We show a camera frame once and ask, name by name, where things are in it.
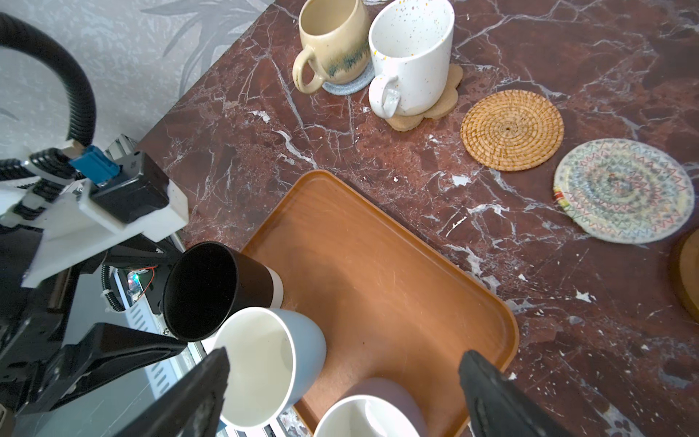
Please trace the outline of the woven rattan round coaster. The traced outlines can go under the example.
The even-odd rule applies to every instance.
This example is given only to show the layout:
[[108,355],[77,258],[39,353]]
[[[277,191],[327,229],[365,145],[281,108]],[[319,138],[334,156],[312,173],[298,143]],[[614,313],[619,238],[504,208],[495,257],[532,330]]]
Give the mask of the woven rattan round coaster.
[[556,153],[564,139],[564,120],[547,98],[526,90],[504,90],[468,111],[461,138],[480,164],[498,171],[523,171]]

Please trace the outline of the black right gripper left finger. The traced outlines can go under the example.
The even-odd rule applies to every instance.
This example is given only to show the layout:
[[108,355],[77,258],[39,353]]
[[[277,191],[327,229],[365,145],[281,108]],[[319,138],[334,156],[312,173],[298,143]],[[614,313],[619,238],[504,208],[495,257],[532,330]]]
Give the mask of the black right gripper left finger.
[[118,434],[216,435],[228,377],[228,355],[224,349],[216,349]]

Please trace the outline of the white light-blue mug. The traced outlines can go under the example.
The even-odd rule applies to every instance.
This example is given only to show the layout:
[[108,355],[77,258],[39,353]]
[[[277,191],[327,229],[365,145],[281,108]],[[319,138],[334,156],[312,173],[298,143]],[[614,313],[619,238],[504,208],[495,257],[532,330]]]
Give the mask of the white light-blue mug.
[[247,432],[273,422],[318,379],[327,356],[320,327],[295,311],[250,307],[233,314],[213,348],[229,359],[220,419]]

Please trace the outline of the white purple mug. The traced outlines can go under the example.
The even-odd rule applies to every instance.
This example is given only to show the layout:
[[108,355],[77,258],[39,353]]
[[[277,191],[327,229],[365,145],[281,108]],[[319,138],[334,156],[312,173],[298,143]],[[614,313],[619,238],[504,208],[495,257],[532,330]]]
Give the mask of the white purple mug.
[[322,416],[314,434],[426,436],[427,425],[413,397],[400,384],[370,378],[353,386]]

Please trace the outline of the beige glazed ceramic mug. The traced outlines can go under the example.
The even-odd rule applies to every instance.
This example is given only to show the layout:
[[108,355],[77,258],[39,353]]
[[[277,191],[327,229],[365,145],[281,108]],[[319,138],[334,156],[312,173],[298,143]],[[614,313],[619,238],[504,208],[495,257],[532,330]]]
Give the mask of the beige glazed ceramic mug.
[[370,63],[371,20],[360,0],[311,0],[300,11],[302,51],[295,59],[296,89],[314,93],[325,84],[345,86]]

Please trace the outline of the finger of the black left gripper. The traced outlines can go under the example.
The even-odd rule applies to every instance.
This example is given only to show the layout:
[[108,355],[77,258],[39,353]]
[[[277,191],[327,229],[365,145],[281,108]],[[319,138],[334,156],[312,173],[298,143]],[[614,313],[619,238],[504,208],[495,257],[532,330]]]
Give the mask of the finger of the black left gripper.
[[175,338],[97,323],[77,344],[60,348],[30,369],[16,414],[48,413],[123,375],[173,358],[187,348]]
[[145,269],[173,265],[182,255],[168,238],[153,242],[143,235],[126,240],[81,262],[82,273],[94,273],[106,265],[117,269]]

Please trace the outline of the round wooden coaster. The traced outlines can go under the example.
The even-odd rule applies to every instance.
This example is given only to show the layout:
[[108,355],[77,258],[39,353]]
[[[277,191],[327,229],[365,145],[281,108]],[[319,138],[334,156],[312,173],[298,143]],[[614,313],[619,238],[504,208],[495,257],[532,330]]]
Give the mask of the round wooden coaster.
[[698,322],[698,229],[686,233],[673,247],[669,277],[683,307]]

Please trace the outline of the light blue woven coaster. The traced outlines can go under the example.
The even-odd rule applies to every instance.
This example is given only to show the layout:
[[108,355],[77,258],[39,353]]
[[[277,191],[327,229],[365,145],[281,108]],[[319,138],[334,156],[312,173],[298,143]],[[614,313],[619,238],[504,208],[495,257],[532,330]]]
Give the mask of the light blue woven coaster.
[[362,91],[362,89],[365,89],[365,87],[371,83],[373,78],[375,78],[374,68],[372,63],[369,62],[364,71],[362,71],[360,76],[355,78],[355,80],[352,80],[346,84],[333,84],[325,82],[322,85],[322,88],[334,96],[344,97]]

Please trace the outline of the black mug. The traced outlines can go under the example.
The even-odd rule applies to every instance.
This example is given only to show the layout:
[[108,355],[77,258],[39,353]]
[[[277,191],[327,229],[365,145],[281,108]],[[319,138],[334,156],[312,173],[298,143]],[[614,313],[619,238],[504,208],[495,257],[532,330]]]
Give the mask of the black mug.
[[162,314],[169,332],[185,342],[213,336],[234,313],[248,307],[278,309],[280,275],[215,241],[201,242],[178,259],[166,281]]

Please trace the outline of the cork paw-shaped coaster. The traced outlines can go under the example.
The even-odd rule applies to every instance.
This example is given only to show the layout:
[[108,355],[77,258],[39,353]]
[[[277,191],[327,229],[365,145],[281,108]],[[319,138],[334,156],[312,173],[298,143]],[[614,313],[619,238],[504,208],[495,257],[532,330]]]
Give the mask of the cork paw-shaped coaster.
[[388,125],[398,131],[407,132],[420,125],[424,119],[439,119],[449,114],[457,105],[459,99],[458,86],[463,79],[463,68],[455,64],[449,66],[446,87],[437,102],[415,116],[394,116],[387,119]]

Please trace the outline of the multicolour stitched round coaster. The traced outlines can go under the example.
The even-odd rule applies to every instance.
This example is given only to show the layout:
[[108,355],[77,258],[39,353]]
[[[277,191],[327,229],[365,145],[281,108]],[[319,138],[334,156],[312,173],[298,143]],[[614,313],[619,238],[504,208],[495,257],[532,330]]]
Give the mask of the multicolour stitched round coaster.
[[622,138],[571,150],[554,173],[553,194],[585,232],[619,244],[663,240],[679,231],[695,208],[693,182],[674,158]]

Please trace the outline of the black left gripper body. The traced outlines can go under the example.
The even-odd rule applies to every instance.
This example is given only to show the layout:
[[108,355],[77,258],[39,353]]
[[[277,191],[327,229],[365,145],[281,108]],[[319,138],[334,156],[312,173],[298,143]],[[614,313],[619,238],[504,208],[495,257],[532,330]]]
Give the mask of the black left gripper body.
[[1,402],[22,404],[40,362],[60,348],[71,289],[71,270],[25,287],[42,234],[13,231],[1,236]]

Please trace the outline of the white speckled mug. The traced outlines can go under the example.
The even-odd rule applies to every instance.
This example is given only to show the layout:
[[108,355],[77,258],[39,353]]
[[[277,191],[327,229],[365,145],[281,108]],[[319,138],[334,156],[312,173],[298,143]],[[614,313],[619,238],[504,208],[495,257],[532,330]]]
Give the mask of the white speckled mug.
[[446,87],[454,25],[447,0],[394,1],[380,11],[369,32],[376,116],[411,117],[436,104]]

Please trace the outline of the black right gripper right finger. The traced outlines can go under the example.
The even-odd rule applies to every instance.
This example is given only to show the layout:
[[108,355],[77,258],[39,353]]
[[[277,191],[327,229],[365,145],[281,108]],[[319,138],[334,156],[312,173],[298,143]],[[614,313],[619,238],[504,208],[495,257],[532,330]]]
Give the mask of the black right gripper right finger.
[[475,436],[569,436],[513,382],[478,351],[466,351],[459,366],[460,385]]

